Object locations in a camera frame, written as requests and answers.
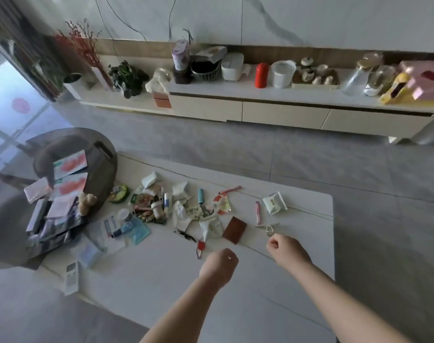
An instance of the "pink circular sticker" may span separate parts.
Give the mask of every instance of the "pink circular sticker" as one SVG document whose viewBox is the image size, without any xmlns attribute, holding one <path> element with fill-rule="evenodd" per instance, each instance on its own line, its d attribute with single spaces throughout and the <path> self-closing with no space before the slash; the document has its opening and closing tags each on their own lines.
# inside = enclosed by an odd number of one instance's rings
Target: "pink circular sticker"
<svg viewBox="0 0 434 343">
<path fill-rule="evenodd" d="M 30 112 L 30 103 L 24 98 L 17 97 L 12 100 L 12 109 L 18 113 L 28 114 Z"/>
</svg>

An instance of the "wall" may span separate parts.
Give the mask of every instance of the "wall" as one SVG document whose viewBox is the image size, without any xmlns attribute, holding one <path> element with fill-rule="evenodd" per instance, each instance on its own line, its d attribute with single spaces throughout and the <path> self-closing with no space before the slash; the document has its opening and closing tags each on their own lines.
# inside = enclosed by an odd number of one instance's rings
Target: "wall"
<svg viewBox="0 0 434 343">
<path fill-rule="evenodd" d="M 143 40 L 106 0 L 97 0 L 114 38 Z M 434 0 L 108 0 L 147 40 L 434 52 Z M 110 38 L 95 0 L 16 0 L 44 33 L 87 18 Z M 171 38 L 169 14 L 171 12 Z"/>
</svg>

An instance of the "drawer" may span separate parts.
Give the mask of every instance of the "drawer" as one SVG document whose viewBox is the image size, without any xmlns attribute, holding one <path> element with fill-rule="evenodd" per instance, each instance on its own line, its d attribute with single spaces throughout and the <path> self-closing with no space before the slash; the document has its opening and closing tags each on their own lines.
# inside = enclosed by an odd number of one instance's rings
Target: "drawer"
<svg viewBox="0 0 434 343">
<path fill-rule="evenodd" d="M 322 130 L 410 138 L 433 119 L 433 116 L 331 109 Z"/>
<path fill-rule="evenodd" d="M 174 115 L 208 120 L 242 121 L 242 101 L 170 95 Z"/>
<path fill-rule="evenodd" d="M 244 102 L 243 121 L 320 129 L 329 108 Z"/>
</svg>

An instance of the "clear plastic bag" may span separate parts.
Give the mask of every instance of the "clear plastic bag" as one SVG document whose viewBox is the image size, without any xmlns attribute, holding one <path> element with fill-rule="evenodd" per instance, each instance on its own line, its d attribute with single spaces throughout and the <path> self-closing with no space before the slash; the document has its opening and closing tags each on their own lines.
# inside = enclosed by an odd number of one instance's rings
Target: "clear plastic bag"
<svg viewBox="0 0 434 343">
<path fill-rule="evenodd" d="M 145 84 L 145 90 L 149 93 L 167 94 L 166 87 L 173 79 L 173 73 L 165 68 L 157 68 L 153 73 L 153 77 Z"/>
</svg>

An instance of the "brown notebook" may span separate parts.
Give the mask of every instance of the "brown notebook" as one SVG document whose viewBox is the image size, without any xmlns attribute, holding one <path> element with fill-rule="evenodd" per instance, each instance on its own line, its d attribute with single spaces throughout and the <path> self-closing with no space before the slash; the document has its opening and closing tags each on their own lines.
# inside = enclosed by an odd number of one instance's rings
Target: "brown notebook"
<svg viewBox="0 0 434 343">
<path fill-rule="evenodd" d="M 230 242 L 237 244 L 239 239 L 244 233 L 247 224 L 242 220 L 237 219 L 236 217 L 232 217 L 225 231 L 223 232 L 223 238 L 226 238 Z"/>
</svg>

